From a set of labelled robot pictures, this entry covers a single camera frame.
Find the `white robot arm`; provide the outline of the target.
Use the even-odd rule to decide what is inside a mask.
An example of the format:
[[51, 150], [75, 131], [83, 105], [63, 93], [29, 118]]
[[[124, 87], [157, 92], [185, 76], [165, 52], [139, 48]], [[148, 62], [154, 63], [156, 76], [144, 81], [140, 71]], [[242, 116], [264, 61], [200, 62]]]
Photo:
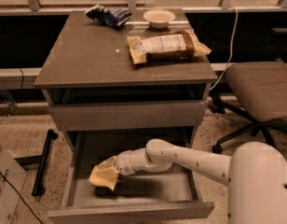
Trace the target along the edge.
[[163, 172], [173, 164], [228, 187], [229, 224], [287, 224], [287, 160], [265, 143], [249, 142], [226, 156], [152, 139], [96, 165], [92, 183], [113, 189], [120, 175]]

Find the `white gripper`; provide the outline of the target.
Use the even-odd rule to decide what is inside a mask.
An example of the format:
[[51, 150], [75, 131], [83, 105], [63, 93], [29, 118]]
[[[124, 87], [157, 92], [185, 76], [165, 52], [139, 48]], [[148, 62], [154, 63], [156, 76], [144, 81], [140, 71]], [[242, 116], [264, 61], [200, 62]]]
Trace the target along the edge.
[[119, 173], [122, 175], [133, 175], [136, 170], [132, 166], [131, 159], [133, 154], [131, 150], [120, 153], [117, 157], [113, 156], [98, 165], [100, 176], [108, 180], [118, 179]]

